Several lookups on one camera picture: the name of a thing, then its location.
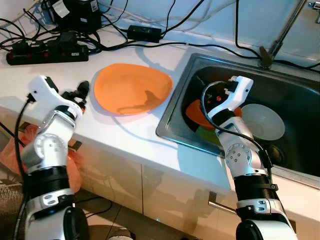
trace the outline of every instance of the white wall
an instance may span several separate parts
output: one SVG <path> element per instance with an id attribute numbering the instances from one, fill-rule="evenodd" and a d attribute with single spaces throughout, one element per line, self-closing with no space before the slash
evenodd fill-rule
<path id="1" fill-rule="evenodd" d="M 109 3 L 110 0 L 99 0 Z M 176 0 L 171 11 L 172 17 L 183 17 L 198 3 L 199 0 Z M 114 0 L 113 5 L 119 8 L 125 6 L 126 0 Z M 150 19 L 159 19 L 167 16 L 173 0 L 128 0 L 127 10 Z M 210 0 L 205 0 L 193 18 L 200 18 Z M 234 0 L 213 0 L 209 12 Z M 252 46 L 256 50 L 258 46 L 269 48 L 279 35 L 287 17 L 290 15 L 298 0 L 240 0 L 239 4 L 239 42 Z M 13 19 L 14 16 L 32 3 L 32 0 L 0 0 L 0 17 Z M 233 42 L 235 36 L 235 12 L 236 4 L 224 8 L 213 15 L 209 20 L 201 23 L 191 32 L 211 36 L 216 42 Z M 116 10 L 110 10 L 108 14 L 119 15 Z M 285 55 L 287 59 L 300 59 L 306 63 L 320 61 L 320 24 L 315 24 L 317 12 L 307 5 L 302 10 L 292 29 L 284 40 L 279 56 Z M 27 18 L 23 18 L 24 29 L 28 32 L 35 27 Z M 169 25 L 177 23 L 171 20 Z M 128 26 L 130 22 L 121 20 L 119 26 Z M 180 26 L 181 29 L 192 27 L 195 22 L 187 21 Z M 185 36 L 172 31 L 166 35 L 168 40 L 184 40 Z"/>

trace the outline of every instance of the faucet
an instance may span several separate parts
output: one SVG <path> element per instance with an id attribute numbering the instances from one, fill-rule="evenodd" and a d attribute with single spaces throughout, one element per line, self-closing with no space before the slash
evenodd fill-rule
<path id="1" fill-rule="evenodd" d="M 295 23 L 299 13 L 301 12 L 302 8 L 306 4 L 307 0 L 299 0 L 298 4 L 296 5 L 295 9 L 293 10 L 291 16 L 289 17 L 288 21 L 286 22 L 282 32 L 280 33 L 279 37 L 273 42 L 272 46 L 270 47 L 269 51 L 267 51 L 263 46 L 259 47 L 259 52 L 261 55 L 261 60 L 258 63 L 259 67 L 264 69 L 269 69 L 274 59 L 279 52 L 281 46 L 283 45 L 283 41 L 291 29 L 292 25 Z"/>

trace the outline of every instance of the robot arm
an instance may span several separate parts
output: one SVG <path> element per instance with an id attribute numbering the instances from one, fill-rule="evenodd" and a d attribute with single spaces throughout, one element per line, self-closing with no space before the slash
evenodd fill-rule
<path id="1" fill-rule="evenodd" d="M 245 101 L 253 80 L 233 76 L 229 81 L 233 83 L 229 84 L 230 89 L 225 89 L 228 98 L 208 116 L 221 128 L 253 138 L 244 121 L 233 114 L 233 110 Z M 297 240 L 276 193 L 278 187 L 265 169 L 265 153 L 241 136 L 219 129 L 215 132 L 224 149 L 238 198 L 236 213 L 242 222 L 237 227 L 236 239 Z"/>
<path id="2" fill-rule="evenodd" d="M 60 96 L 52 80 L 40 75 L 28 88 L 49 113 L 21 155 L 29 195 L 25 239 L 88 240 L 88 223 L 82 209 L 74 207 L 66 166 L 68 142 L 83 116 L 89 83 L 83 82 L 76 91 Z"/>

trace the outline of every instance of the floor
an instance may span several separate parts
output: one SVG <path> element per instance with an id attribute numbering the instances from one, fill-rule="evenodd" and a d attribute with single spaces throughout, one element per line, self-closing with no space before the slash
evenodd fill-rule
<path id="1" fill-rule="evenodd" d="M 96 198 L 91 192 L 80 190 L 76 194 L 76 204 L 87 216 L 91 213 L 104 213 L 88 217 L 90 240 L 107 240 L 120 228 L 127 228 L 136 235 L 136 240 L 194 240 L 195 238 L 164 225 L 142 214 L 121 206 L 105 198 Z"/>

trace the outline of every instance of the orange plastic plate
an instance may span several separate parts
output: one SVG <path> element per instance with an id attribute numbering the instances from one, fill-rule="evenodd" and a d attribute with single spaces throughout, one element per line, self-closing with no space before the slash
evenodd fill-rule
<path id="1" fill-rule="evenodd" d="M 125 63 L 105 67 L 97 76 L 94 96 L 114 114 L 141 114 L 158 107 L 173 88 L 171 78 L 156 69 Z"/>

